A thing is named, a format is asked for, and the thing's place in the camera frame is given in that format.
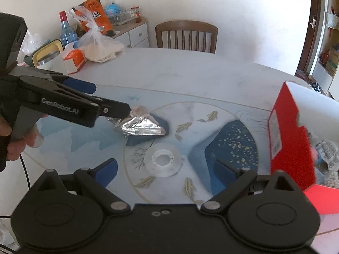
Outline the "left hand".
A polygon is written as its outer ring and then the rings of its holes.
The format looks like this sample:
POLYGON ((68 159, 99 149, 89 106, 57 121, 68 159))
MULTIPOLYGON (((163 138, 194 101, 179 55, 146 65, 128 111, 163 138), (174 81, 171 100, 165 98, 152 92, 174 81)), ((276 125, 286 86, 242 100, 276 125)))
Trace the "left hand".
MULTIPOLYGON (((7 121, 1 116, 1 136, 8 137, 11 135, 12 129, 7 121)), ((25 150, 25 147, 40 147, 43 144, 44 137, 39 132, 35 124, 24 136, 18 141, 13 141, 8 144, 6 159, 15 161, 19 155, 25 150)))

